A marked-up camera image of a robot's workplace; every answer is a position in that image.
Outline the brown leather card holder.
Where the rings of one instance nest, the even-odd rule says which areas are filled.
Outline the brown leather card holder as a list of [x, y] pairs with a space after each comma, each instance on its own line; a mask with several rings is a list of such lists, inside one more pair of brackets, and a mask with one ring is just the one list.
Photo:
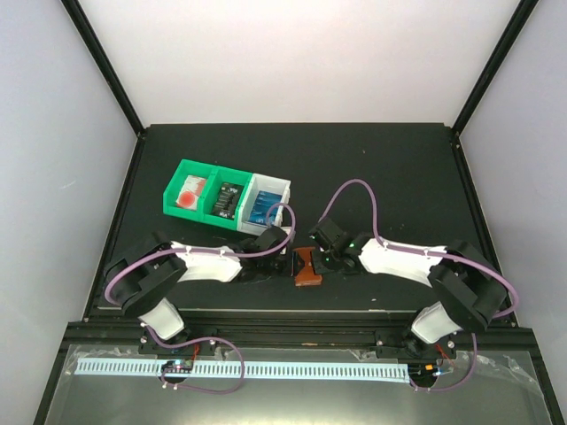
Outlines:
[[315, 271], [313, 264], [314, 247], [299, 247], [293, 250], [294, 285], [298, 288], [322, 285], [322, 276]]

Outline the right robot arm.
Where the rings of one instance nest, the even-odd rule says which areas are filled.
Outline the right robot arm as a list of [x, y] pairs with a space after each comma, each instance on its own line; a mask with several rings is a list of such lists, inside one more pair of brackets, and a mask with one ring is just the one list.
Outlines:
[[351, 236], [325, 218], [310, 231], [318, 245], [312, 254], [317, 274], [385, 274], [420, 283], [437, 301], [417, 311], [398, 334], [378, 334], [377, 341], [403, 359], [425, 359], [444, 338], [460, 331], [485, 331], [509, 290], [469, 243], [424, 247], [378, 241], [369, 234]]

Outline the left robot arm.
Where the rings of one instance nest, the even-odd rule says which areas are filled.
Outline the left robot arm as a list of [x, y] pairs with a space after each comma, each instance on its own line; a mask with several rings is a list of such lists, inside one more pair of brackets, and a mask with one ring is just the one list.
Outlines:
[[178, 243], [153, 233], [106, 267], [105, 301], [148, 326], [169, 352], [183, 352], [190, 331], [169, 293], [186, 282], [246, 282], [284, 274], [294, 233], [294, 228], [272, 226], [220, 247]]

